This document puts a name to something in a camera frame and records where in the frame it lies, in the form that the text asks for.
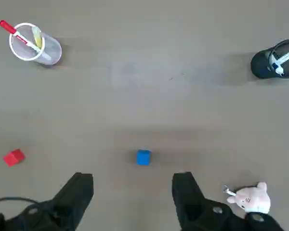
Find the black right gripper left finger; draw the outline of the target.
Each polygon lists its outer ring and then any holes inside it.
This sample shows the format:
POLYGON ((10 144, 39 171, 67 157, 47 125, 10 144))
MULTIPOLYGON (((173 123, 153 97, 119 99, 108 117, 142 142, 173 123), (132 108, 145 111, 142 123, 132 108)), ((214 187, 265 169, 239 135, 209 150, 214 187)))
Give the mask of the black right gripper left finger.
POLYGON ((23 201, 30 205, 11 219, 0 213, 0 231, 75 231, 93 195, 93 174, 77 172, 51 200, 2 197, 0 202, 23 201))

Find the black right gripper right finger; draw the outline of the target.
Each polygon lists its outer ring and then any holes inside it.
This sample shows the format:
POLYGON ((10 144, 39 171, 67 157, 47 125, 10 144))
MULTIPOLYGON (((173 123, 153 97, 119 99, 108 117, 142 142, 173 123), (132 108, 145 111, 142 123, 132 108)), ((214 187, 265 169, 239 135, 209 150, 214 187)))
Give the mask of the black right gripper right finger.
POLYGON ((283 231, 270 215, 235 215, 223 203, 206 199, 191 172, 175 173, 172 196, 183 231, 283 231))

